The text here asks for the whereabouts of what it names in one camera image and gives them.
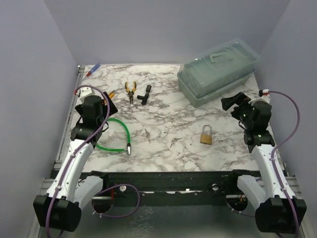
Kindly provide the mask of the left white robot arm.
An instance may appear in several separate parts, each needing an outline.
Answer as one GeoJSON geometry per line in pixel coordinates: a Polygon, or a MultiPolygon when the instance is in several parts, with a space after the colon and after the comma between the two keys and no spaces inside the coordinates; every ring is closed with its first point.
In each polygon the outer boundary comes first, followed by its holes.
{"type": "Polygon", "coordinates": [[[46,230],[75,231],[84,207],[93,196],[104,196],[110,189],[109,182],[98,176],[88,176],[82,185],[78,185],[78,181],[108,117],[118,110],[106,92],[85,97],[76,110],[83,121],[71,132],[62,166],[46,193],[37,195],[33,202],[38,222],[46,230]]]}

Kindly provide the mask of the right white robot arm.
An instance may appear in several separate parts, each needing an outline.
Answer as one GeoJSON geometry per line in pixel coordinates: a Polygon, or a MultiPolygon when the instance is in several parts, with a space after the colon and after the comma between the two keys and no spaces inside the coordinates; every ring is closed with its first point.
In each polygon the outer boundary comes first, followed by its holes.
{"type": "Polygon", "coordinates": [[[299,234],[300,224],[307,210],[303,199],[296,197],[279,164],[275,144],[267,127],[271,118],[270,90],[259,91],[251,99],[240,92],[222,98],[222,108],[233,108],[231,115],[242,123],[244,142],[257,162],[264,187],[251,175],[238,175],[228,181],[233,194],[243,192],[255,209],[255,221],[260,232],[299,234]]]}

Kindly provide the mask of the green cable lock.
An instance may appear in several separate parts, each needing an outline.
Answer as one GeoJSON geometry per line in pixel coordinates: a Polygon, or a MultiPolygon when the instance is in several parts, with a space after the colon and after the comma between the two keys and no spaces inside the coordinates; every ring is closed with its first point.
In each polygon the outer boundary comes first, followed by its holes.
{"type": "Polygon", "coordinates": [[[111,125],[116,123],[117,125],[110,130],[110,135],[106,137],[106,140],[97,144],[96,147],[100,150],[119,153],[125,152],[128,156],[132,154],[132,145],[131,145],[131,136],[127,125],[115,118],[109,118],[107,121],[107,129],[110,128],[109,122],[111,125]]]}

